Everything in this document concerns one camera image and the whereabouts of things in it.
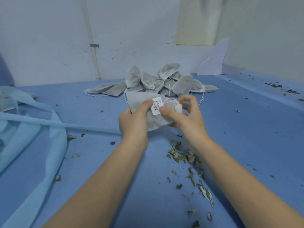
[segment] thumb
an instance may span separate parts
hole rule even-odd
[[[176,112],[174,109],[162,106],[159,108],[159,111],[161,114],[168,116],[169,118],[172,118],[175,122],[180,123],[184,117],[183,114]]]
[[[152,104],[153,104],[153,100],[148,99],[148,100],[144,101],[135,112],[146,114],[148,109],[151,108]]]

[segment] pile of tea bags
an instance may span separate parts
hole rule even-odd
[[[120,83],[105,83],[93,89],[86,89],[88,95],[118,96],[124,92],[152,92],[163,96],[178,96],[192,93],[214,92],[218,88],[213,85],[204,85],[186,73],[181,75],[177,70],[180,64],[168,63],[153,77],[145,71],[133,66],[129,76]]]

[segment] forearm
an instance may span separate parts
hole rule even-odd
[[[44,228],[108,227],[144,151],[144,144],[123,139]]]
[[[196,145],[216,182],[248,228],[302,227],[304,219],[268,190],[221,146],[207,138]]]

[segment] left hand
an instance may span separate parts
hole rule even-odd
[[[135,144],[143,145],[144,149],[148,147],[148,124],[146,114],[152,104],[152,99],[148,99],[141,104],[134,114],[131,113],[130,108],[127,108],[118,117],[119,129],[123,134],[123,139],[131,139]]]

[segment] right hand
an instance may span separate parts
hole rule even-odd
[[[183,109],[188,111],[189,115],[178,113],[174,109],[165,106],[160,107],[159,111],[161,114],[172,118],[175,122],[169,124],[169,126],[179,128],[190,145],[198,149],[202,139],[210,139],[204,125],[199,104],[196,97],[192,95],[183,95],[178,102],[183,106]]]

